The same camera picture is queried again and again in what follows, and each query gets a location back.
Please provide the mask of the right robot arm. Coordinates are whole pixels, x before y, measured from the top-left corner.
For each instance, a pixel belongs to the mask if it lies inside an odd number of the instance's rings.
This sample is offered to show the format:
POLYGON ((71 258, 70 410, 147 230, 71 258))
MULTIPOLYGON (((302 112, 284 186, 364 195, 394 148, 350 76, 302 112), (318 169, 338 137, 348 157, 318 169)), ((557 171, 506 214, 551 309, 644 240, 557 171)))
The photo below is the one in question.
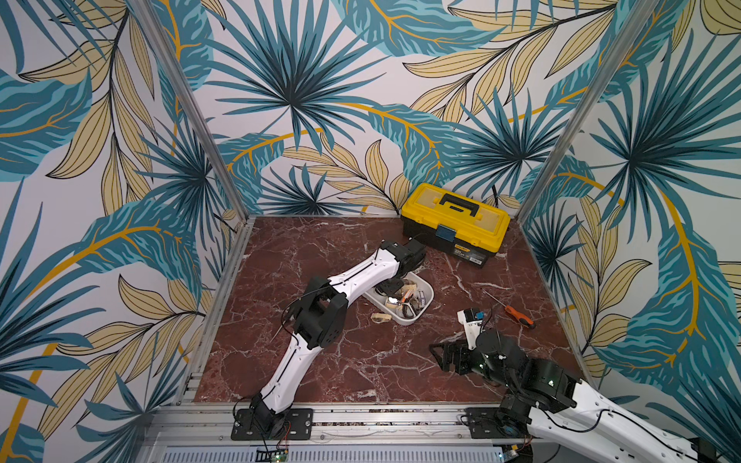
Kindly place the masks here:
POLYGON ((474 439, 546 439, 595 462, 720 458, 706 439, 683 438, 650 424, 554 361, 528 356, 517 341, 496 330, 428 349, 444 372, 478 374, 505 387, 498 405, 464 412, 463 424, 474 439))

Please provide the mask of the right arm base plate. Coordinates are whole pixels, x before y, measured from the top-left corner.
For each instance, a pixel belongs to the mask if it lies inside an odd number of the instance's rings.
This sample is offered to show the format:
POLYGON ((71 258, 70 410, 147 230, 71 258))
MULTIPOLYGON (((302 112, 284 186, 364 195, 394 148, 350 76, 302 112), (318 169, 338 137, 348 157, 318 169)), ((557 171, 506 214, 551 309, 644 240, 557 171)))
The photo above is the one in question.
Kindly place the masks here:
POLYGON ((526 413, 502 407, 470 407, 465 409, 461 422, 472 439, 528 440, 532 437, 528 430, 532 420, 526 413))

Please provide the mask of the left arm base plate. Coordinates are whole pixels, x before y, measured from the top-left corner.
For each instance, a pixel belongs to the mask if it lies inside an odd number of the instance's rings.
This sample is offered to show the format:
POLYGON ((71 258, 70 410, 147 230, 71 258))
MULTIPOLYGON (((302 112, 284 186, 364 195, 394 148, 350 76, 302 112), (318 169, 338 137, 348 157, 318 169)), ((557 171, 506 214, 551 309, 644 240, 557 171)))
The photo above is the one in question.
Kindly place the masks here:
POLYGON ((242 408, 235 415, 231 440, 257 442, 262 440, 308 441, 313 429, 312 408, 290 408, 275 414, 256 412, 242 408))

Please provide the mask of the black strap watch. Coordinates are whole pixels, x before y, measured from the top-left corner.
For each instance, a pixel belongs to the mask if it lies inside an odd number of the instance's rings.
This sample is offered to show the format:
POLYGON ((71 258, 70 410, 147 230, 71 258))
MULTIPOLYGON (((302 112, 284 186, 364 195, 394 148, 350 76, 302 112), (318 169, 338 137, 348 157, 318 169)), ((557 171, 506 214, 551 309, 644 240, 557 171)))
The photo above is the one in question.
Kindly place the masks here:
POLYGON ((412 319, 418 316, 419 306, 415 302, 403 302, 401 304, 401 316, 405 319, 412 319))

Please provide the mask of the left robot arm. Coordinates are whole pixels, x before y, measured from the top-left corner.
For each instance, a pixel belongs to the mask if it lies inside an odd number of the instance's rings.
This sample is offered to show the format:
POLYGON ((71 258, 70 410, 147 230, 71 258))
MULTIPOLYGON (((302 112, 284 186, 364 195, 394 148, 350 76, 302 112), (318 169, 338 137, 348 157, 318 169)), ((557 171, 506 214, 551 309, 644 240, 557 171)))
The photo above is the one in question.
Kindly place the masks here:
POLYGON ((287 319, 294 321, 291 340, 270 380, 250 401, 252 422, 263 432, 276 434, 312 362, 343 333, 351 304, 374 287, 417 270, 425 258, 426 246, 415 239, 405 244, 384 241, 351 269, 329 278, 314 277, 289 305, 287 319))

